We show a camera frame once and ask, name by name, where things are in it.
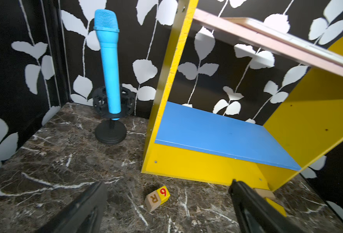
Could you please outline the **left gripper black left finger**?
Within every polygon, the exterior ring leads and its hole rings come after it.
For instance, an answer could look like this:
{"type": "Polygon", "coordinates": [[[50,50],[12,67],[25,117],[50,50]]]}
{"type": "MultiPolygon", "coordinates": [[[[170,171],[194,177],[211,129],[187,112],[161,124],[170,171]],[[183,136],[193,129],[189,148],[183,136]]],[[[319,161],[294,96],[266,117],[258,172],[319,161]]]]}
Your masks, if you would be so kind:
{"type": "Polygon", "coordinates": [[[98,233],[106,200],[106,185],[95,182],[36,232],[98,233]]]}

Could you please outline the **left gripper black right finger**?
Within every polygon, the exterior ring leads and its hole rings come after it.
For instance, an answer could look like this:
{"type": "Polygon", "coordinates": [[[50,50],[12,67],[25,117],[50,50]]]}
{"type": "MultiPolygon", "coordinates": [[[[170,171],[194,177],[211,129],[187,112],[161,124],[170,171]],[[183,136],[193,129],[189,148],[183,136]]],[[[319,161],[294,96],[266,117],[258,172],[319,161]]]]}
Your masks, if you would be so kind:
{"type": "Polygon", "coordinates": [[[233,180],[228,193],[242,233],[303,232],[243,181],[233,180]]]}

